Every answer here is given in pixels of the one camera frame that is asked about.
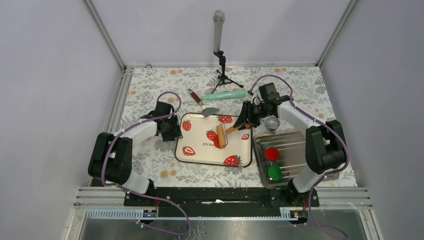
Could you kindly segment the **wooden dough roller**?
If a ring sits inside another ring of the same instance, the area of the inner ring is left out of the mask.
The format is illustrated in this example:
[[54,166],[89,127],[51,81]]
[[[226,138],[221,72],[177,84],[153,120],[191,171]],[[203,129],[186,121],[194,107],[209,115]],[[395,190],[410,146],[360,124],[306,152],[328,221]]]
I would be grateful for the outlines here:
[[237,131],[233,126],[230,127],[229,129],[226,129],[225,124],[224,123],[219,123],[216,126],[216,135],[218,135],[220,144],[222,146],[227,146],[228,145],[228,135],[232,134],[233,132]]

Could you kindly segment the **strawberry print white tray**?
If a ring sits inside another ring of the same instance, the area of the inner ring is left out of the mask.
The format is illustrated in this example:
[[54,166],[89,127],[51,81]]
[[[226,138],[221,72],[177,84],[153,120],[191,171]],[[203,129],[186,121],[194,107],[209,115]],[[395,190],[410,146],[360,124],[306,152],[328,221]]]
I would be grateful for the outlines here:
[[218,126],[229,130],[238,119],[233,115],[187,113],[181,120],[182,138],[177,140],[175,158],[183,163],[245,168],[252,163],[251,129],[226,134],[226,146],[219,141]]

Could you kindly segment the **orange dough piece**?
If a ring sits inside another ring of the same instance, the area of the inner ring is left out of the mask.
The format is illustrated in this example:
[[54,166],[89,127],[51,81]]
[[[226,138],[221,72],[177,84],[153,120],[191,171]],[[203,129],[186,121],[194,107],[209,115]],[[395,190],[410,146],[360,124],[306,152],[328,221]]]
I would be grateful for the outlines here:
[[213,138],[213,142],[214,142],[214,146],[216,147],[216,148],[218,148],[218,149],[223,149],[223,148],[225,148],[226,146],[224,145],[224,146],[222,146],[221,144],[220,144],[220,141],[219,141],[219,137],[218,137],[218,135],[215,135],[214,136],[214,138]]

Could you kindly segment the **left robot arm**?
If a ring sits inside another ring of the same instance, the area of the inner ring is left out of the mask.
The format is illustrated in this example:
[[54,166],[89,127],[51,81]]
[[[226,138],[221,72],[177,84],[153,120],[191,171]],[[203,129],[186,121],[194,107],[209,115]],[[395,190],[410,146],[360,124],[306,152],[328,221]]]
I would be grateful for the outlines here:
[[152,204],[155,192],[151,181],[132,170],[133,149],[147,139],[161,135],[164,142],[182,137],[176,109],[158,101],[155,109],[140,117],[135,124],[115,133],[101,132],[95,141],[88,165],[88,175],[105,186],[116,186],[135,192],[144,206]]

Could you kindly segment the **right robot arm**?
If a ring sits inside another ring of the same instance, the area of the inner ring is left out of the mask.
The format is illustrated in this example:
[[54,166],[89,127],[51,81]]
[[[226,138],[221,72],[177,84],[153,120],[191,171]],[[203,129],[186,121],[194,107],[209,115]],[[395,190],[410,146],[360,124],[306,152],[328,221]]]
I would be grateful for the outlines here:
[[332,173],[344,170],[350,161],[341,123],[337,120],[323,122],[296,106],[292,101],[269,100],[254,104],[246,100],[242,104],[234,129],[256,128],[261,119],[275,116],[286,121],[305,137],[305,160],[303,170],[289,182],[287,201],[293,206],[301,205],[306,192]]

